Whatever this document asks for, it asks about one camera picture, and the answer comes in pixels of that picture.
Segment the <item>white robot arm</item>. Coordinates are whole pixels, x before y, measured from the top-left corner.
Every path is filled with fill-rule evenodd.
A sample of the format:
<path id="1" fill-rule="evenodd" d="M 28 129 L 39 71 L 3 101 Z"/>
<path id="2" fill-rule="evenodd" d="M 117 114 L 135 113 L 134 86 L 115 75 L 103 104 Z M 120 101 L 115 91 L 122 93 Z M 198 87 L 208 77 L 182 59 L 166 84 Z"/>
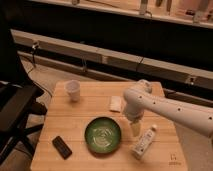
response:
<path id="1" fill-rule="evenodd" d="M 137 122 L 149 110 L 203 136 L 213 137 L 213 108 L 155 96 L 151 92 L 152 85 L 147 80 L 139 80 L 123 91 L 126 102 L 123 114 L 130 122 Z"/>

